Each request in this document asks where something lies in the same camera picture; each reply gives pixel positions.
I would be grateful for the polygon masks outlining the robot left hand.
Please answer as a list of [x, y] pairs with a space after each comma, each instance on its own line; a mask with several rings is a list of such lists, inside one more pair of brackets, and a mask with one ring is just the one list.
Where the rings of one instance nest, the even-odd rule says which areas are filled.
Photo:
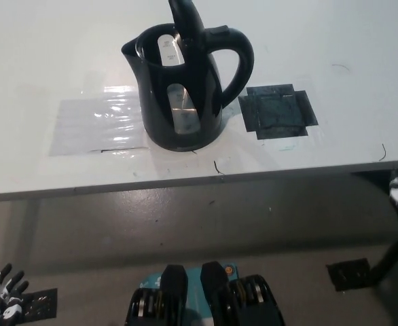
[[0, 325], [17, 325], [22, 316], [22, 312], [29, 298], [24, 292], [29, 286], [29, 282], [24, 280], [24, 271], [21, 270], [12, 276], [5, 285], [4, 280], [12, 271], [11, 263], [6, 264], [0, 270]]

